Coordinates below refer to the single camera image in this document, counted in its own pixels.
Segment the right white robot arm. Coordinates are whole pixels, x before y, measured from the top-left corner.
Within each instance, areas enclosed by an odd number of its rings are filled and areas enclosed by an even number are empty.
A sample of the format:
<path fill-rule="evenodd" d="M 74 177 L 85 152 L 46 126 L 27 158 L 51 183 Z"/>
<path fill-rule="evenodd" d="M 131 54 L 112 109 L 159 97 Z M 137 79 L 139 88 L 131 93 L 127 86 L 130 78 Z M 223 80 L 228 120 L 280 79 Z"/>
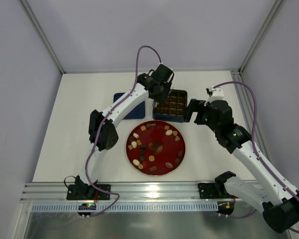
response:
<path fill-rule="evenodd" d="M 299 189 L 282 176 L 252 143 L 246 129 L 234 123 L 228 103 L 192 99 L 183 113 L 185 122 L 190 121 L 193 112 L 197 113 L 194 123 L 208 126 L 218 143 L 242 162 L 262 187 L 258 189 L 227 171 L 215 178 L 213 192 L 221 198 L 235 196 L 242 199 L 259 211 L 267 225 L 277 233 L 297 224 Z"/>

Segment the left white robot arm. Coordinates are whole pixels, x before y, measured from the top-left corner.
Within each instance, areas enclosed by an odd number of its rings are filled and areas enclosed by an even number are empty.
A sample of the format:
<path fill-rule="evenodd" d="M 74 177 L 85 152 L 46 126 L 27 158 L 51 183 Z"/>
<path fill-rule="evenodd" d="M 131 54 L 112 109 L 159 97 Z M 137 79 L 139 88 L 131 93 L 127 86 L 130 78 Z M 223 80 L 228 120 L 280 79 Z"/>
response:
<path fill-rule="evenodd" d="M 75 177 L 74 183 L 67 187 L 67 200 L 92 200 L 98 191 L 108 194 L 108 191 L 97 187 L 97 163 L 118 142 L 117 126 L 145 100 L 165 101 L 173 78 L 173 70 L 159 64 L 156 70 L 137 75 L 133 86 L 108 108 L 91 112 L 88 134 L 92 149 L 84 169 Z"/>

